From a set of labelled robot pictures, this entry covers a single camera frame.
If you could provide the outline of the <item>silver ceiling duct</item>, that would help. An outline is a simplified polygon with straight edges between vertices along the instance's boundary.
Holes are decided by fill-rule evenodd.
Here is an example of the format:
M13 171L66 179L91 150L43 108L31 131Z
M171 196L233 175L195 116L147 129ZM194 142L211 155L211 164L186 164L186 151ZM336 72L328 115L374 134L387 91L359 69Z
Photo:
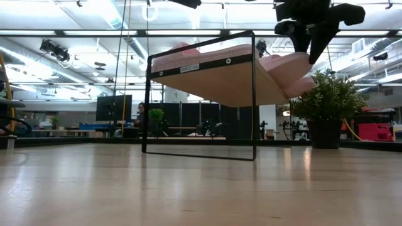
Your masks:
M106 23L115 30L127 30L128 23L123 21L123 16L117 9L114 0L89 0L90 4L98 10L100 15L106 21ZM139 43L136 38L131 36L128 38L127 35L124 37L124 41L132 49L137 56L145 60L148 54L144 47Z

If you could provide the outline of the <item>black monitor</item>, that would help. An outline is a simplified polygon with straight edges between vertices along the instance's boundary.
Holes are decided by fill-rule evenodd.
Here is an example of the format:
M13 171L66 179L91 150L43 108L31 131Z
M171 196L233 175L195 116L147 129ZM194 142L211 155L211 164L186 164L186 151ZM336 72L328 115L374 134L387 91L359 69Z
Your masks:
M97 98L96 121L129 121L132 111L132 95Z

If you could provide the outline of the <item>red tool chest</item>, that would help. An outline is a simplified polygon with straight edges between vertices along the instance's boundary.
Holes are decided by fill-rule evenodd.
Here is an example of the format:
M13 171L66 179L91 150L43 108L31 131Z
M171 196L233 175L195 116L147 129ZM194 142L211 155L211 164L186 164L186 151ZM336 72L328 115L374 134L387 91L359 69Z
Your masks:
M357 135L362 140L393 142L394 109L365 109L355 116Z

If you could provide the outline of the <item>black partition panels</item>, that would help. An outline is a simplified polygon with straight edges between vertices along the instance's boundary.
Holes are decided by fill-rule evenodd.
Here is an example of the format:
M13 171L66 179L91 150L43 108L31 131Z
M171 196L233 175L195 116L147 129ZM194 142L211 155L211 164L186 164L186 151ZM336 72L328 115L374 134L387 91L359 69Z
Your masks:
M218 103L150 104L162 109L164 119L151 126L148 134L156 137L215 137L226 140L252 139L251 107L228 107Z

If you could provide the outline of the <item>person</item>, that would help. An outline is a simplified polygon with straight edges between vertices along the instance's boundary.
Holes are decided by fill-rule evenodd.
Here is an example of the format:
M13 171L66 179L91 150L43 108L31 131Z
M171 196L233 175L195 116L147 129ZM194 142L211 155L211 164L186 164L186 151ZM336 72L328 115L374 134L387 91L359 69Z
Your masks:
M144 114L145 114L145 107L144 103L140 102L138 104L138 116L136 120L134 121L134 125L138 127L139 129L142 129L144 127Z

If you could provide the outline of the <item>black-framed wooden shelf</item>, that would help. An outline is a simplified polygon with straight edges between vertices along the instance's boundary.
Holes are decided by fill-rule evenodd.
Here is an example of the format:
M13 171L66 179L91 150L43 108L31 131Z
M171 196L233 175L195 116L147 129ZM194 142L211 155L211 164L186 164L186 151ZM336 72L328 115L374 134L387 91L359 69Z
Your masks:
M172 53L221 43L237 38L251 40L252 53L206 63L194 63L184 57L179 66L167 70L151 71L154 58ZM256 58L256 35L247 30L241 33L215 38L213 40L175 48L154 54L147 59L144 107L149 109L151 83L157 82L168 87L193 94L228 107L251 107L253 110L253 133L251 141L257 141L259 135L260 105L285 104L287 96L267 73ZM257 158L257 146L252 147L250 161Z

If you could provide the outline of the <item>black overhead frame bar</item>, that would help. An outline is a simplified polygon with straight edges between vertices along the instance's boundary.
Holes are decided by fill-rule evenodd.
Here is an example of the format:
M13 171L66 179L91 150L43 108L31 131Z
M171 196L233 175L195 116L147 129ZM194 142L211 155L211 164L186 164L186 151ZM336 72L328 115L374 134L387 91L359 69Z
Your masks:
M0 30L3 37L69 37L69 38L118 38L118 37L221 37L241 33L247 30ZM399 30L340 30L337 38L402 38Z

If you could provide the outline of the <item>black ceiling spotlight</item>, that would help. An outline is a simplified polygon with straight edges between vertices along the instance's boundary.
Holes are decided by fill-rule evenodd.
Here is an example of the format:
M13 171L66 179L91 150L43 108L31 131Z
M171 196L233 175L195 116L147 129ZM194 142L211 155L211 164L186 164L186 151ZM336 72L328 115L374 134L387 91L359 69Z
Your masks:
M53 49L52 56L55 57L59 62L68 62L70 60L70 54L67 49L56 46Z
M53 53L55 45L50 40L43 40L40 45L40 50L44 53Z

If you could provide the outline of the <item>small green plant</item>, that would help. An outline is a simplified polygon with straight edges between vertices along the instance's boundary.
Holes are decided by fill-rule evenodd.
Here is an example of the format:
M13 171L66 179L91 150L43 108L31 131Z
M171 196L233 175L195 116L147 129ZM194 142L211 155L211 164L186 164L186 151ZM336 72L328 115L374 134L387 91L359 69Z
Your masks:
M151 109L148 111L149 120L152 126L159 126L164 119L165 113L162 109Z

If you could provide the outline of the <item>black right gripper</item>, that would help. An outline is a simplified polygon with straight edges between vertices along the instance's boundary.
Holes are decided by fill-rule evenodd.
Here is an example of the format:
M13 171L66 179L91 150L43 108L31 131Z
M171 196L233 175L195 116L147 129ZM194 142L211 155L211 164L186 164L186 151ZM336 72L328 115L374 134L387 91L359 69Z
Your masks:
M362 6L331 0L274 0L276 3L277 35L288 35L295 52L307 52L311 42L309 62L314 65L332 38L339 32L339 24L347 26L364 22Z

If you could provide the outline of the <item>white ceiling vent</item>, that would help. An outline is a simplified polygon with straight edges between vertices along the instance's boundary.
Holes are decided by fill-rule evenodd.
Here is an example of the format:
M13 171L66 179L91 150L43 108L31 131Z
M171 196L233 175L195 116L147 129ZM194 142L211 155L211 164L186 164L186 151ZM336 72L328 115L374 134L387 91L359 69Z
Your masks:
M358 54L365 49L365 38L361 38L352 44L352 52L353 54Z

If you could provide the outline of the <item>blue box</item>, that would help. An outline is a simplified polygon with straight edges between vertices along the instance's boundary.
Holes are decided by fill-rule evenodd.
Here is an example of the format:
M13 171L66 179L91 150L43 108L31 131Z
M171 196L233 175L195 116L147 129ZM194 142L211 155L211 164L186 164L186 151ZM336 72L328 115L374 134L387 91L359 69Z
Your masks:
M109 130L112 124L79 124L80 130Z

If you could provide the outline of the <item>green potted plant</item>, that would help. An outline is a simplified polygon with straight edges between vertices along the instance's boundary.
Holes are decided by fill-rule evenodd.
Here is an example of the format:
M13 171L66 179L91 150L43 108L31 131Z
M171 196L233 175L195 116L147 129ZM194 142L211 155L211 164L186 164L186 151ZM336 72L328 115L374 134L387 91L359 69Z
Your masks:
M367 106L368 96L348 77L328 70L315 72L311 79L312 89L291 100L290 113L307 122L313 148L337 149L343 122Z

